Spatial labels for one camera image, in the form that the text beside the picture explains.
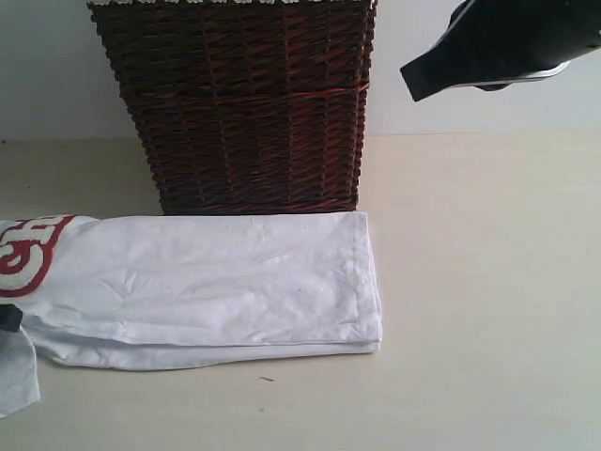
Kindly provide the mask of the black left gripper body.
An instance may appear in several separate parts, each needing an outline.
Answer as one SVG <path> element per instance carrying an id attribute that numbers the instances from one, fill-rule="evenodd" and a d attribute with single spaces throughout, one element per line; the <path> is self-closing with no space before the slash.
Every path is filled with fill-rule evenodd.
<path id="1" fill-rule="evenodd" d="M 15 305 L 0 305 L 0 330 L 18 333 L 23 320 L 23 311 Z"/>

